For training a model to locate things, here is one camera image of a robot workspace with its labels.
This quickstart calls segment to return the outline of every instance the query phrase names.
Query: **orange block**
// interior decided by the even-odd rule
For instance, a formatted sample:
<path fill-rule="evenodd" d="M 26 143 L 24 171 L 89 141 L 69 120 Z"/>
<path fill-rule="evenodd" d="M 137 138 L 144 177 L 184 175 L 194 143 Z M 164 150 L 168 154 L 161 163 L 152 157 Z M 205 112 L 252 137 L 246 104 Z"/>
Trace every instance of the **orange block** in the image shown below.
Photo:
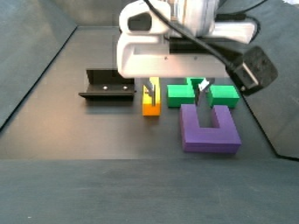
<path fill-rule="evenodd" d="M 142 95 L 142 116 L 158 116 L 161 114 L 161 90 L 160 80 L 157 77 L 149 78 L 149 81 L 154 85 L 154 106 L 152 106 L 152 97 L 146 93 L 144 87 Z"/>

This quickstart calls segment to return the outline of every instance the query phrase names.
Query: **block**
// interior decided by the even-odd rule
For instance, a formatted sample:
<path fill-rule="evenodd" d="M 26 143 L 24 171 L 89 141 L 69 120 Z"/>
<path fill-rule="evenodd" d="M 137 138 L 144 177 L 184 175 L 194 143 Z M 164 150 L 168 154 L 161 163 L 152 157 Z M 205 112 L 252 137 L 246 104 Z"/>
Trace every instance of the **block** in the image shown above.
<path fill-rule="evenodd" d="M 238 102 L 238 93 L 233 86 L 212 85 L 206 97 L 210 107 L 214 105 L 225 105 L 229 108 L 234 108 Z"/>
<path fill-rule="evenodd" d="M 185 78 L 185 84 L 192 86 L 192 90 L 196 89 L 196 87 L 198 86 L 198 84 L 202 82 L 204 78 L 201 77 L 188 77 Z"/>
<path fill-rule="evenodd" d="M 196 106 L 181 105 L 181 146 L 186 152 L 236 153 L 241 144 L 226 106 L 213 106 L 212 128 L 201 128 Z"/>
<path fill-rule="evenodd" d="M 192 104 L 194 93 L 189 85 L 166 86 L 166 103 L 169 108 L 178 108 L 181 104 Z"/>
<path fill-rule="evenodd" d="M 142 93 L 142 116 L 158 116 L 161 114 L 161 89 L 160 81 L 157 77 L 149 78 L 149 81 L 154 85 L 154 106 L 152 106 L 152 97 L 145 92 Z"/>

